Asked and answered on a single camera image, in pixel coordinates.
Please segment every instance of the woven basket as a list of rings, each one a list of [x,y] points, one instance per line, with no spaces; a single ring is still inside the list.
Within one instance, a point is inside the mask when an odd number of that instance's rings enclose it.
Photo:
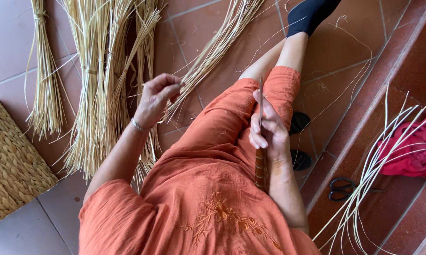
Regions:
[[[56,181],[0,103],[0,219],[50,189]]]

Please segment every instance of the orange pants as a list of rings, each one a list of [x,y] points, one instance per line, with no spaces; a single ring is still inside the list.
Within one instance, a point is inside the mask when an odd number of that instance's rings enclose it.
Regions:
[[[290,129],[292,103],[300,89],[300,79],[298,71],[285,66],[276,66],[263,86],[268,101],[279,113],[287,129]],[[192,152],[212,147],[221,150],[224,148],[221,145],[231,144],[233,147],[227,147],[227,153],[244,163],[246,169],[244,174],[254,180],[255,148],[249,142],[248,136],[249,119],[253,112],[259,111],[252,96],[252,92],[258,88],[259,83],[251,78],[238,80],[205,107],[180,140],[163,154],[159,162],[163,162],[165,156],[174,155],[175,151]]]

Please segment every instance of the hand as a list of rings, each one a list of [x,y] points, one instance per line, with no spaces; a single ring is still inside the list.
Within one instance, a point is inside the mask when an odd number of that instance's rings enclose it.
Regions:
[[[180,96],[180,83],[177,76],[163,73],[144,84],[141,101],[134,114],[139,126],[147,129],[160,120],[167,101],[174,103]]]
[[[258,103],[261,103],[258,90],[255,90],[252,95]],[[249,141],[256,149],[267,148],[268,160],[284,160],[290,155],[289,132],[279,114],[265,97],[263,97],[263,113],[263,130],[260,129],[260,114],[254,113],[251,116]]]

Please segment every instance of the woman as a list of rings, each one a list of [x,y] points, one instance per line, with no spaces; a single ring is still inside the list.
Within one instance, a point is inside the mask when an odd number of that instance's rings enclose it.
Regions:
[[[306,0],[291,10],[287,37],[199,114],[137,195],[130,181],[148,129],[166,101],[180,95],[173,75],[147,82],[132,121],[87,190],[79,253],[319,254],[308,236],[288,130],[308,37],[339,2]],[[263,104],[263,130],[256,102]],[[268,194],[254,185],[258,148],[267,150]]]

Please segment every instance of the scissors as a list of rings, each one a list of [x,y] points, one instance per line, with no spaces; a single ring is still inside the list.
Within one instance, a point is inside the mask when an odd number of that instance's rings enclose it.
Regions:
[[[263,118],[263,78],[260,78],[260,130],[262,130],[262,118]],[[265,159],[266,151],[264,148],[259,148],[255,151],[255,181],[254,184],[263,192],[266,192],[267,186],[267,164]]]
[[[338,187],[334,185],[334,183],[338,181],[346,181],[347,184],[345,184],[344,186]],[[329,192],[328,194],[329,200],[333,202],[341,202],[341,201],[347,200],[353,194],[353,192],[356,189],[356,184],[348,178],[338,177],[329,183],[329,187],[331,188],[331,192]],[[383,192],[383,190],[369,189],[369,192]],[[340,197],[342,198],[334,198],[334,197],[337,197],[337,195],[334,195],[334,194],[341,194]]]

